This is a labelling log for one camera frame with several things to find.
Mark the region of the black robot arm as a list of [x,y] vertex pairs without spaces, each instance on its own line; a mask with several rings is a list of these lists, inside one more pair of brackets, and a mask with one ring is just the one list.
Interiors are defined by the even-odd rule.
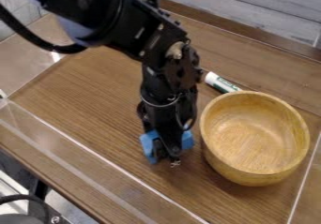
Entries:
[[56,45],[39,37],[0,4],[0,20],[40,49],[75,54],[107,46],[142,63],[141,102],[145,156],[155,163],[181,164],[193,147],[197,84],[204,69],[181,22],[159,7],[159,0],[34,0],[60,22],[72,44]]

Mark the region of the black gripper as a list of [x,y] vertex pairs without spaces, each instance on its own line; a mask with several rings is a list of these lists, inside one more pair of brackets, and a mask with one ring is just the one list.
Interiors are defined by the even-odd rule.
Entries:
[[151,163],[167,159],[171,168],[181,165],[182,135],[192,131],[197,119],[197,95],[192,88],[161,100],[146,88],[141,90],[137,114],[145,132],[155,130],[159,135],[151,141]]

